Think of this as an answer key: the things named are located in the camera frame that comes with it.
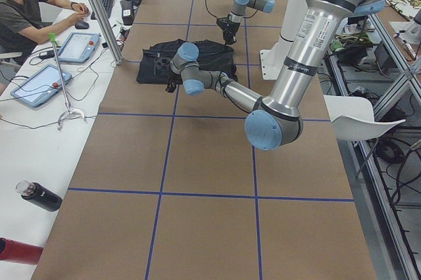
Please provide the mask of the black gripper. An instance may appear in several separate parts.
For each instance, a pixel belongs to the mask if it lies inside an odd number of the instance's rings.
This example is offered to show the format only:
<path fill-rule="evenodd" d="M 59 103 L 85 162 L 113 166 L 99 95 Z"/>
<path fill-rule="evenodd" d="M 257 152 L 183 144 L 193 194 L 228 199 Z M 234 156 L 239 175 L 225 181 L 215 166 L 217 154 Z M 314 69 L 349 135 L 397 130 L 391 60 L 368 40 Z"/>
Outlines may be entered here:
<path fill-rule="evenodd" d="M 233 45 L 236 42 L 235 36 L 241 24 L 231 21 L 228 16 L 217 18 L 216 24 L 222 30 L 224 43 L 226 45 Z"/>
<path fill-rule="evenodd" d="M 167 85 L 165 91 L 167 93 L 173 93 L 180 84 L 180 76 L 178 74 L 171 74 L 168 76 Z"/>

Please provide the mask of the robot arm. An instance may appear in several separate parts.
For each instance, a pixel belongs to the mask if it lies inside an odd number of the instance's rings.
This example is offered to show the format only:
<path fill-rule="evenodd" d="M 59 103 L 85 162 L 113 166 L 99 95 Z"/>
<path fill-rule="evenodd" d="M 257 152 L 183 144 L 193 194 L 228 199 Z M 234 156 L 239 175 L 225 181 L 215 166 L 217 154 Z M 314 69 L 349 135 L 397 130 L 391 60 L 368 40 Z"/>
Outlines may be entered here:
<path fill-rule="evenodd" d="M 227 17 L 216 19 L 216 24 L 222 30 L 224 43 L 226 45 L 232 45 L 236 42 L 236 33 L 239 30 L 241 21 L 245 18 L 247 7 L 257 11 L 271 13 L 274 4 L 274 0 L 234 0 Z"/>
<path fill-rule="evenodd" d="M 268 151 L 295 141 L 303 130 L 299 103 L 316 75 L 340 22 L 352 15 L 383 9 L 385 0 L 305 0 L 307 11 L 271 93 L 265 97 L 230 79 L 221 71 L 202 70 L 199 50 L 183 43 L 170 61 L 188 95 L 213 89 L 248 113 L 245 132 L 257 149 Z"/>

